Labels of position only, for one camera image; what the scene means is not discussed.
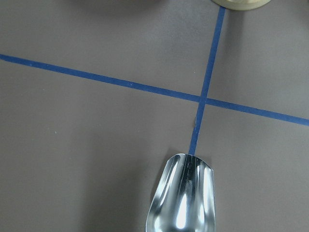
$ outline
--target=gray table surface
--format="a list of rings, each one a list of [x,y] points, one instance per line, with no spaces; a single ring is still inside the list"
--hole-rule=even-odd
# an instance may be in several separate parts
[[[2,0],[0,54],[200,95],[210,0]],[[208,97],[309,119],[309,2],[226,10]],[[0,231],[144,232],[197,102],[0,60]],[[309,127],[206,105],[217,232],[307,232]]]

